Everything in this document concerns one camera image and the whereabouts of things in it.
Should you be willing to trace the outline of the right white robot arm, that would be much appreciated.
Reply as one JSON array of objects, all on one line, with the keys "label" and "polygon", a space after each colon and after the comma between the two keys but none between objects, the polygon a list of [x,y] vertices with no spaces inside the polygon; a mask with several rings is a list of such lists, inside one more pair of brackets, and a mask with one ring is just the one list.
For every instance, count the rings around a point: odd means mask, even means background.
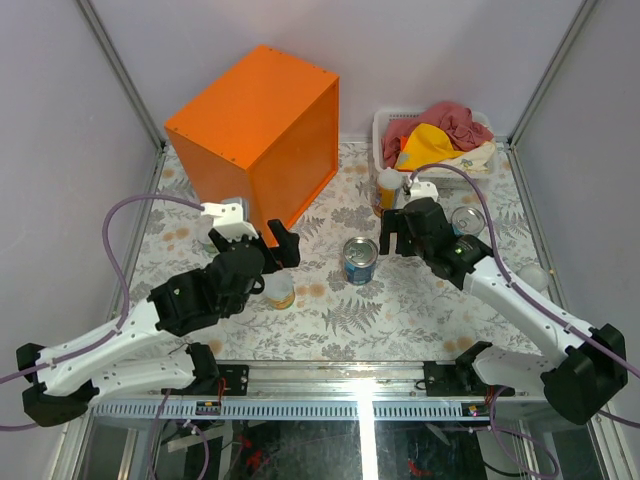
[{"label": "right white robot arm", "polygon": [[381,217],[380,252],[418,257],[438,278],[491,306],[524,333],[538,355],[489,345],[456,369],[458,387],[478,394],[490,384],[543,395],[565,420],[587,423],[628,383],[626,345],[610,324],[590,325],[511,273],[490,246],[458,236],[442,207],[420,198]]}]

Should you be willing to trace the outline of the blue cup white lid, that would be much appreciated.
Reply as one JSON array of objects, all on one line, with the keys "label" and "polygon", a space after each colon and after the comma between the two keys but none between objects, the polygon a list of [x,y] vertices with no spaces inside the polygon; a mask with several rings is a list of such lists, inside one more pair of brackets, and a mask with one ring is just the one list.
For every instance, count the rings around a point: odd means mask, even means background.
[{"label": "blue cup white lid", "polygon": [[548,288],[548,273],[537,264],[531,263],[522,266],[519,269],[517,275],[522,281],[524,281],[526,284],[528,284],[538,292],[543,292]]}]

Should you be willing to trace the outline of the pink cloth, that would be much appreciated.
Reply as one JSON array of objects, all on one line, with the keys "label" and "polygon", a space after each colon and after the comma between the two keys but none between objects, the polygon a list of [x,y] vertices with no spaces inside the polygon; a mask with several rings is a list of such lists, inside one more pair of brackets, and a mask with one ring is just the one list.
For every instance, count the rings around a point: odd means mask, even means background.
[{"label": "pink cloth", "polygon": [[386,167],[394,167],[400,153],[400,137],[410,135],[421,123],[443,130],[456,150],[468,152],[485,142],[492,142],[493,133],[473,119],[472,111],[461,104],[439,102],[415,118],[392,120],[382,138],[383,158]]}]

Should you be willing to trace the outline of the tall yellow canister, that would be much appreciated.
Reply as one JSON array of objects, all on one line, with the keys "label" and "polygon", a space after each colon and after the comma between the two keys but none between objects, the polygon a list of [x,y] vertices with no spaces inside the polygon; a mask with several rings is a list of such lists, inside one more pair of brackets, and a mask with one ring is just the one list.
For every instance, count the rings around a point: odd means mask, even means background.
[{"label": "tall yellow canister", "polygon": [[386,168],[378,174],[372,202],[373,211],[377,216],[394,208],[403,183],[403,175],[393,168]]}]

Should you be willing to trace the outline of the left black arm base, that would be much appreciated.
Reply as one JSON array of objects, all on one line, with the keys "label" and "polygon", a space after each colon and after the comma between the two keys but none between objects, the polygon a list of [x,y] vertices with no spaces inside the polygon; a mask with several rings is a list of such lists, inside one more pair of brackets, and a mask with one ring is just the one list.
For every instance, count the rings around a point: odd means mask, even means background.
[{"label": "left black arm base", "polygon": [[161,364],[162,372],[172,371],[181,378],[178,383],[165,384],[162,393],[173,395],[243,397],[248,394],[249,371],[245,364],[219,364],[211,348],[201,343],[189,344],[183,350],[171,352]]}]

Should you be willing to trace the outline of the white plastic basket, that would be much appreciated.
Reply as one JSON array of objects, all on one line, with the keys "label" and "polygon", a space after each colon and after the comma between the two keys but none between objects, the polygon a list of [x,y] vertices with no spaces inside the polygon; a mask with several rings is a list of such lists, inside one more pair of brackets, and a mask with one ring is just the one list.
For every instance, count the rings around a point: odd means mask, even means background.
[{"label": "white plastic basket", "polygon": [[[385,169],[382,150],[382,138],[386,133],[388,124],[392,120],[396,119],[415,118],[419,116],[423,111],[424,108],[420,107],[387,107],[378,110],[374,114],[372,123],[372,157],[373,164],[377,173],[380,173]],[[496,152],[493,155],[492,161],[490,163],[490,174],[478,177],[470,176],[478,184],[480,184],[481,182],[487,183],[492,178],[493,174],[497,171],[498,148],[496,140],[493,139],[492,142],[496,145]],[[434,168],[423,171],[419,174],[418,179],[428,180],[434,183],[438,189],[470,189],[470,186],[461,176],[459,176],[455,172],[451,172],[442,168]]]}]

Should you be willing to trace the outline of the yellow can white lid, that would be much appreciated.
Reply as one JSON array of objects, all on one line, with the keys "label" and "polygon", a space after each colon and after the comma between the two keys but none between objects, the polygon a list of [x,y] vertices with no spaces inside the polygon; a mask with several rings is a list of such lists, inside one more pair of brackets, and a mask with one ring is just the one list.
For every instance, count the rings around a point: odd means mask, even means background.
[{"label": "yellow can white lid", "polygon": [[269,305],[276,310],[290,307],[295,300],[293,278],[290,273],[280,270],[264,277],[264,296]]}]

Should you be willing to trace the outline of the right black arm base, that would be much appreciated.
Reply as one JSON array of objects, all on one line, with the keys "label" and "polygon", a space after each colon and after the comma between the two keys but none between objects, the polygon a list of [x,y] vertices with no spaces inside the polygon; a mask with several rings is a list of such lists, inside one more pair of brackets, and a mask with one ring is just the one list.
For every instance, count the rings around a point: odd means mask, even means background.
[{"label": "right black arm base", "polygon": [[480,353],[491,347],[486,341],[476,342],[453,362],[424,361],[423,379],[415,387],[427,397],[479,397],[488,398],[499,388],[498,384],[483,382],[473,369]]}]

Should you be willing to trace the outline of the dark blue tin can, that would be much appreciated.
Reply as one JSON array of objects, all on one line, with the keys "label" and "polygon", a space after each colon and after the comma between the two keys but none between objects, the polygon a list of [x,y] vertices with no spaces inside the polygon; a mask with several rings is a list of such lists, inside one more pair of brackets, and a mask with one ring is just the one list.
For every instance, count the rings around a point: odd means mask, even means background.
[{"label": "dark blue tin can", "polygon": [[376,243],[365,237],[354,237],[346,241],[342,251],[346,279],[353,285],[369,283],[374,276],[378,258]]}]

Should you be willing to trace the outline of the cream printed cloth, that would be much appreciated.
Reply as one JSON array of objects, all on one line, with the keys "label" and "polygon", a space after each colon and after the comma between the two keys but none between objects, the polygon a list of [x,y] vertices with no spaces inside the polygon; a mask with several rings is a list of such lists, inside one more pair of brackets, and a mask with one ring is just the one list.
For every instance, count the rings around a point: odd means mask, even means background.
[{"label": "cream printed cloth", "polygon": [[490,174],[490,163],[495,152],[496,145],[493,142],[485,142],[456,158],[442,160],[440,164],[457,168],[469,176],[486,176]]}]

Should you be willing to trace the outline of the light blue soup can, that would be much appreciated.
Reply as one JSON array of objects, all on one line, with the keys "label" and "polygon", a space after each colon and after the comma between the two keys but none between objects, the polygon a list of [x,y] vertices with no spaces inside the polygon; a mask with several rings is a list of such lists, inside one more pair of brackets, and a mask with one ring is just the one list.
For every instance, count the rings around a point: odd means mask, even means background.
[{"label": "light blue soup can", "polygon": [[451,225],[457,236],[478,236],[486,227],[484,215],[473,207],[456,208],[450,217]]}]

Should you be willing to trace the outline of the green can white lid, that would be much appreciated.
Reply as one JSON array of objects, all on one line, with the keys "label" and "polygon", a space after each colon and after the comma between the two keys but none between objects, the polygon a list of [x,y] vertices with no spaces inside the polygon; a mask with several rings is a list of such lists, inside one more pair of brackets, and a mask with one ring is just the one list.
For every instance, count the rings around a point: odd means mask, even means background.
[{"label": "green can white lid", "polygon": [[200,224],[195,229],[195,236],[205,252],[210,255],[215,255],[218,253],[218,249],[209,237],[210,230],[211,227],[207,224]]}]

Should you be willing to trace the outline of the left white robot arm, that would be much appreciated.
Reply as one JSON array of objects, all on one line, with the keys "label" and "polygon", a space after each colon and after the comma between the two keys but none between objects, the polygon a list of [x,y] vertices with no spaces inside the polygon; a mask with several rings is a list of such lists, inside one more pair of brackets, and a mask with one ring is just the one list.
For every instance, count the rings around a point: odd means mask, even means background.
[{"label": "left white robot arm", "polygon": [[267,223],[276,244],[251,223],[209,216],[208,236],[218,253],[202,268],[171,277],[120,318],[56,347],[28,343],[17,352],[29,382],[24,413],[40,427],[61,425],[109,397],[145,390],[208,394],[219,381],[210,348],[193,343],[180,354],[127,360],[155,344],[186,337],[241,313],[264,278],[300,263],[298,234],[278,219]]}]

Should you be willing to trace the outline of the orange box cabinet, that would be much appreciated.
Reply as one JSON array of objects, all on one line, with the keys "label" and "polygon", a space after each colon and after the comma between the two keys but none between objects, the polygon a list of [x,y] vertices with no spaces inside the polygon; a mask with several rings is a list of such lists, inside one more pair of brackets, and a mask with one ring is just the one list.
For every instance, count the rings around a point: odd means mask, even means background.
[{"label": "orange box cabinet", "polygon": [[268,245],[339,169],[337,74],[260,45],[165,124],[201,202],[242,197]]}]

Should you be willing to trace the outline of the yellow cloth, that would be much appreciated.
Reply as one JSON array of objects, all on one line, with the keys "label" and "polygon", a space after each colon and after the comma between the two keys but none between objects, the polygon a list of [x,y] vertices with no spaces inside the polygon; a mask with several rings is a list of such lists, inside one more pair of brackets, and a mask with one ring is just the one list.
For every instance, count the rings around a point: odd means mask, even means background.
[{"label": "yellow cloth", "polygon": [[400,153],[394,168],[409,172],[445,160],[456,159],[464,151],[456,150],[449,136],[440,128],[421,123],[410,135],[400,137]]}]

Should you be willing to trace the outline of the aluminium front rail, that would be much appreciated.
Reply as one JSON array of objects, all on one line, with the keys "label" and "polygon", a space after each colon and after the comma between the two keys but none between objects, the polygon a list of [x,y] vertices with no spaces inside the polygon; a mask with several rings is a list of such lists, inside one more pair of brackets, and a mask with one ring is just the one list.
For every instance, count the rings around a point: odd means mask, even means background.
[{"label": "aluminium front rail", "polygon": [[106,401],[98,417],[182,420],[426,420],[481,423],[482,393],[433,395],[420,362],[254,361],[243,396],[134,396]]}]

